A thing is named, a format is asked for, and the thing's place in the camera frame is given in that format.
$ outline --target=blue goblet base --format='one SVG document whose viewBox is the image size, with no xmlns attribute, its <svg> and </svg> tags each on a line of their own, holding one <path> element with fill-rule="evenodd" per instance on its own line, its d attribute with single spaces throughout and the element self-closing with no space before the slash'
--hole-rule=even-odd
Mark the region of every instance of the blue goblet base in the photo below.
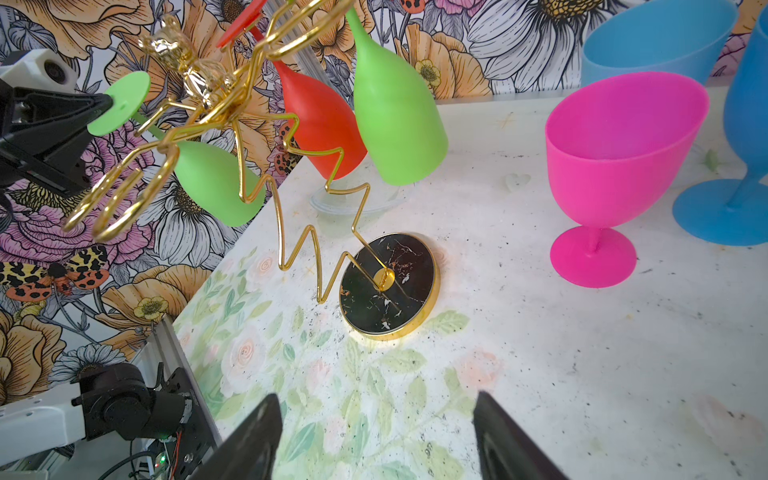
<svg viewBox="0 0 768 480">
<path fill-rule="evenodd" d="M 768 242 L 768 187 L 759 184 L 739 207 L 727 207 L 740 182 L 712 180 L 685 190 L 672 207 L 674 219 L 694 237 L 720 245 Z"/>
</svg>

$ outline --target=round black marble base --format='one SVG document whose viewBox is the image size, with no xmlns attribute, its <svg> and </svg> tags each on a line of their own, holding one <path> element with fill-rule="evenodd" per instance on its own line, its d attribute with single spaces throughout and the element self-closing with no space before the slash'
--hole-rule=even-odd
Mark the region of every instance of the round black marble base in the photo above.
<svg viewBox="0 0 768 480">
<path fill-rule="evenodd" d="M 418 238 L 391 233 L 370 242 L 376 255 L 395 272 L 395 282 L 379 292 L 352 263 L 339 288 L 339 304 L 346 321 L 358 332 L 377 340 L 411 333 L 429 315 L 440 291 L 440 272 L 429 248 Z M 355 260 L 373 277 L 382 269 L 362 248 Z"/>
</svg>

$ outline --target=pink goblet base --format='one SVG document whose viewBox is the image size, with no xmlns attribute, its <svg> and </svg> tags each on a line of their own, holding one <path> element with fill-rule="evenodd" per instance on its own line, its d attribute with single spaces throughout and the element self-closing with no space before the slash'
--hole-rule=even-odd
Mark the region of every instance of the pink goblet base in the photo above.
<svg viewBox="0 0 768 480">
<path fill-rule="evenodd" d="M 632 242 L 610 228 L 571 228 L 554 241 L 549 258 L 560 276 L 587 288 L 618 285 L 637 264 Z"/>
</svg>

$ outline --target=moth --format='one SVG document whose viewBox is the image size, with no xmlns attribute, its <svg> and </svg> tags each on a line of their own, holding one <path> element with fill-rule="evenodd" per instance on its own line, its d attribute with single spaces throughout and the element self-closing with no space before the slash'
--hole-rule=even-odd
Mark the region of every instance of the moth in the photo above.
<svg viewBox="0 0 768 480">
<path fill-rule="evenodd" d="M 19 302 L 40 302 L 54 291 L 72 294 L 72 285 L 81 290 L 98 288 L 109 278 L 104 269 L 107 249 L 102 245 L 79 250 L 63 263 L 53 262 L 48 268 L 22 262 L 0 262 L 0 285 L 7 286 L 5 295 Z"/>
</svg>

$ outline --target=figurine head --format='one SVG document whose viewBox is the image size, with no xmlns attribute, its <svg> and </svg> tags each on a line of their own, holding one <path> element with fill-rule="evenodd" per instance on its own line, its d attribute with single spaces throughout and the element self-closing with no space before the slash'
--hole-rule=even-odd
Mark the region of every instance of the figurine head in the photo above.
<svg viewBox="0 0 768 480">
<path fill-rule="evenodd" d="M 161 28 L 154 35 L 139 37 L 139 48 L 152 55 L 169 70 L 185 70 L 197 58 L 197 54 L 173 15 L 163 15 Z"/>
</svg>

